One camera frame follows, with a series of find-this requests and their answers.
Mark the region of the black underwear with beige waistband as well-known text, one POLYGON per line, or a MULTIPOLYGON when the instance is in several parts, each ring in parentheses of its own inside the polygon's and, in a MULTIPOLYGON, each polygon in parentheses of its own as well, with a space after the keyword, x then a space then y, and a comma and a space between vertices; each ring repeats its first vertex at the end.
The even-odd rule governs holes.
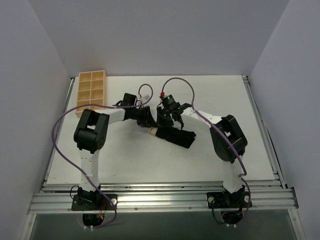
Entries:
POLYGON ((152 127, 149 131, 152 136, 163 139, 167 142, 177 146, 189 149, 196 139, 196 133, 193 131, 186 131, 174 127, 156 128, 152 127))

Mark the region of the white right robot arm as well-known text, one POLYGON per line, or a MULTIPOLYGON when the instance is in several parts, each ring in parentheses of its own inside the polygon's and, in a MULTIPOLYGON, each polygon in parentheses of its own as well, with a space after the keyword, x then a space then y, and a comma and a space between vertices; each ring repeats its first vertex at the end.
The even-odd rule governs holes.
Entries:
POLYGON ((245 185, 243 177, 247 175, 243 155, 248 145, 240 125, 233 115, 225 117, 196 110, 191 104, 176 104, 174 107, 157 107, 159 127, 172 127, 174 122, 190 125, 210 134, 213 149, 223 161, 223 203, 234 206, 240 201, 239 190, 245 185))

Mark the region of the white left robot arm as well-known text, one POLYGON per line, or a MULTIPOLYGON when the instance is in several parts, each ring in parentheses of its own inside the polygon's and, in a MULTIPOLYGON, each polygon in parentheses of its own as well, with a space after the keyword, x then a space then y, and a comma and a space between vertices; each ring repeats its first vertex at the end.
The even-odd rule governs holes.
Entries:
POLYGON ((108 127, 110 124, 125 120, 136 120, 139 126, 145 128, 156 126, 150 107, 145 106, 99 111, 85 109, 75 129, 73 140, 79 149, 81 169, 84 171, 77 196, 90 210, 97 209, 102 199, 98 191, 101 187, 98 176, 99 154, 106 142, 108 127))

